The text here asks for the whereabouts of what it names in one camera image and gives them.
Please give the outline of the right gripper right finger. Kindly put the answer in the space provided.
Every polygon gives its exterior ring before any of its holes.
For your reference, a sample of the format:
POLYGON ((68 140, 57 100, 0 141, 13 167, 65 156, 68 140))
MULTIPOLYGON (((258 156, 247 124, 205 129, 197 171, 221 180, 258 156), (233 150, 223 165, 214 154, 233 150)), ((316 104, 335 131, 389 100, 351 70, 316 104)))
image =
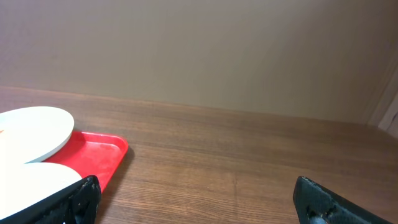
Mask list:
POLYGON ((300 224, 391 224, 304 176, 297 178, 293 201, 300 224))

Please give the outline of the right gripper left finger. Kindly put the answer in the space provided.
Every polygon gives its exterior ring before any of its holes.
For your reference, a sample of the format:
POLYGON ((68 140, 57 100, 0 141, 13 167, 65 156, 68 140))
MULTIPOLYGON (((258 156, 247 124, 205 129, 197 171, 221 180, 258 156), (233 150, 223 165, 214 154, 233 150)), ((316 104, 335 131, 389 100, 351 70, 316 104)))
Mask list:
POLYGON ((101 200, 97 176, 89 175, 1 220, 1 224, 94 224, 101 200))

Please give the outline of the red plastic tray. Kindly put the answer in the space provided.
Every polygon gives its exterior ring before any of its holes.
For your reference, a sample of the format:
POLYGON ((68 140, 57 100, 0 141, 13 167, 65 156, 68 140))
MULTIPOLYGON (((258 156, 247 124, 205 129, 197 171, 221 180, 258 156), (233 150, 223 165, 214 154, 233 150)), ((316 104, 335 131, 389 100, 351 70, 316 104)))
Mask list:
POLYGON ((103 192, 128 148, 127 141, 117 135, 73 131, 68 142, 45 162, 67 166, 82 177, 97 176, 103 192))

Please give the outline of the white plate right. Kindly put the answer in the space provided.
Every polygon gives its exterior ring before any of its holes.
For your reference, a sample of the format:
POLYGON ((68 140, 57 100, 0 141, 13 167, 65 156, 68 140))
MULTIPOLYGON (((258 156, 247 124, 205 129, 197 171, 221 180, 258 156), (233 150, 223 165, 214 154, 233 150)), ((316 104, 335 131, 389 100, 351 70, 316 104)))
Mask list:
POLYGON ((78 172, 61 164, 35 162, 1 167, 1 219, 79 180, 78 172))

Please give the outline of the white plate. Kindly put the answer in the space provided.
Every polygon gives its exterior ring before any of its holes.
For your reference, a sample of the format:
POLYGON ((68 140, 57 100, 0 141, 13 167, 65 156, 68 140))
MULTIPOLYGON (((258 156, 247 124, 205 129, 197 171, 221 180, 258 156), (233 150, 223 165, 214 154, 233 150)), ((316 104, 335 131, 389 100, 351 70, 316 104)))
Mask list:
POLYGON ((61 109, 32 106, 1 113, 1 162, 42 162, 72 136, 75 120, 61 109))
POLYGON ((61 164, 35 162, 1 167, 1 219, 79 180, 78 172, 61 164))

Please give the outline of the white plate top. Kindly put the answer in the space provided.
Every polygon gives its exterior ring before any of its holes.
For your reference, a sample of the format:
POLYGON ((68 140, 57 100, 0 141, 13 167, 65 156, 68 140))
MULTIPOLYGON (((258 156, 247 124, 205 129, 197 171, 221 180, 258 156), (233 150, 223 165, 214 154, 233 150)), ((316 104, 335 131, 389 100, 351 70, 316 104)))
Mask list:
POLYGON ((1 162, 42 162, 72 136, 75 120, 61 109, 32 106, 1 113, 1 162))

